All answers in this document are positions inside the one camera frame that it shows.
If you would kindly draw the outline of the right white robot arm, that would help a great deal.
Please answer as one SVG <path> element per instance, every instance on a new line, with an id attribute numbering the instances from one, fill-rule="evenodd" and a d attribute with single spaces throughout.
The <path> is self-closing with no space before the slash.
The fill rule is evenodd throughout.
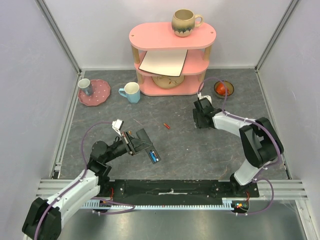
<path id="1" fill-rule="evenodd" d="M 245 160 L 230 176 L 229 191 L 233 196 L 242 196 L 262 169 L 275 160 L 281 160 L 284 147 L 267 118 L 250 119 L 233 115 L 214 108 L 211 98 L 200 94 L 194 106 L 192 114 L 196 128 L 226 131 L 241 140 Z"/>

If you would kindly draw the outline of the black remote control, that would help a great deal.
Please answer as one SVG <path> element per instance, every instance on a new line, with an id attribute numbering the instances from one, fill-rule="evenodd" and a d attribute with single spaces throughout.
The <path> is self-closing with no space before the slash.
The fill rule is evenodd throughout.
<path id="1" fill-rule="evenodd" d="M 158 163 L 161 160 L 161 157 L 158 154 L 153 142 L 149 138 L 145 129 L 142 128 L 142 129 L 138 130 L 136 132 L 136 135 L 137 135 L 138 139 L 140 139 L 141 141 L 144 141 L 144 143 L 147 144 L 147 147 L 145 147 L 144 150 L 147 153 L 147 155 L 149 156 L 152 163 L 153 164 Z"/>

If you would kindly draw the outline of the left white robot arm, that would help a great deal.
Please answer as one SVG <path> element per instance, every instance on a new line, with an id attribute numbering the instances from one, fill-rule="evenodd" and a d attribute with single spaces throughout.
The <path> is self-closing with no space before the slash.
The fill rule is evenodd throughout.
<path id="1" fill-rule="evenodd" d="M 109 193 L 108 174 L 112 168 L 108 162 L 125 154 L 133 156 L 145 151 L 153 164 L 158 163 L 161 158 L 146 131 L 141 129 L 136 134 L 133 137 L 122 132 L 111 145 L 95 142 L 80 175 L 56 194 L 46 199 L 38 197 L 32 202 L 22 232 L 32 240 L 58 239 L 65 223 L 87 201 Z"/>

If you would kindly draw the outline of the blue AAA battery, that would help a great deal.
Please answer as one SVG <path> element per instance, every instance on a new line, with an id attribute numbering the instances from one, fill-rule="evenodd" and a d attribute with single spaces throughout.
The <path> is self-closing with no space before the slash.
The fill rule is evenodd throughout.
<path id="1" fill-rule="evenodd" d="M 157 159 L 156 159 L 153 151 L 150 151 L 150 152 L 149 152 L 149 155 L 150 155 L 150 157 L 151 157 L 151 159 L 152 159 L 153 162 L 156 162 L 156 161 L 157 161 Z"/>

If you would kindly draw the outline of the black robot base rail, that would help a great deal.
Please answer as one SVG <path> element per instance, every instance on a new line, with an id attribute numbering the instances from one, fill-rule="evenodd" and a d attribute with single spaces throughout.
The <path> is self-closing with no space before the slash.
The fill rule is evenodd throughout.
<path id="1" fill-rule="evenodd" d="M 236 188 L 230 181 L 213 179 L 116 179 L 106 183 L 98 196 L 113 196 L 115 202 L 131 205 L 200 205 L 220 204 L 223 198 L 258 198 L 260 194 L 256 183 Z"/>

